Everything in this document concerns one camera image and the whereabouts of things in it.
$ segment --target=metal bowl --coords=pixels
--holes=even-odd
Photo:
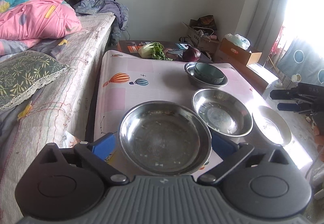
[[[192,107],[209,128],[231,137],[249,134],[253,119],[245,105],[219,89],[200,89],[192,97]]]
[[[220,69],[207,63],[197,63],[195,65],[194,73],[197,79],[213,85],[222,83],[225,77],[224,73]]]
[[[259,106],[252,113],[259,134],[270,144],[286,146],[291,142],[291,131],[279,113],[267,106]]]
[[[227,80],[226,75],[224,75],[223,81],[218,85],[203,82],[203,81],[199,80],[198,78],[196,78],[195,77],[195,65],[196,64],[197,64],[197,62],[189,62],[184,66],[184,70],[188,74],[189,81],[192,85],[194,85],[198,88],[218,88],[218,87],[223,87],[223,86],[227,85],[228,80]]]
[[[153,175],[192,174],[208,160],[211,134],[192,110],[168,101],[130,109],[118,128],[123,154]]]

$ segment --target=cardboard box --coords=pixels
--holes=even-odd
[[[196,48],[198,48],[199,50],[206,51],[211,55],[215,54],[220,44],[219,40],[212,40],[209,38],[200,37],[194,29],[192,29],[187,24],[185,25],[188,28],[187,37],[190,38],[190,40],[193,42]]]
[[[274,89],[274,85],[279,79],[260,64],[254,63],[245,66],[221,50],[215,53],[213,61],[231,64],[264,99],[269,96],[270,91]]]
[[[252,47],[249,47],[247,50],[244,50],[241,47],[234,45],[226,38],[223,38],[219,50],[232,57],[233,59],[237,60],[244,66],[257,63],[262,54],[262,52],[259,52],[258,50]]]

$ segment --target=white bowl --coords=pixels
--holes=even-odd
[[[285,120],[273,109],[259,106],[252,113],[260,135],[271,144],[286,146],[291,141],[291,131]]]

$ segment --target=green bowl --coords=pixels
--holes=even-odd
[[[224,73],[220,69],[206,63],[197,63],[195,65],[194,75],[197,79],[213,85],[222,83],[225,77]]]

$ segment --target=red onion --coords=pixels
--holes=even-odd
[[[191,45],[188,46],[188,49],[185,50],[182,54],[182,59],[186,62],[198,61],[200,58],[200,51]]]

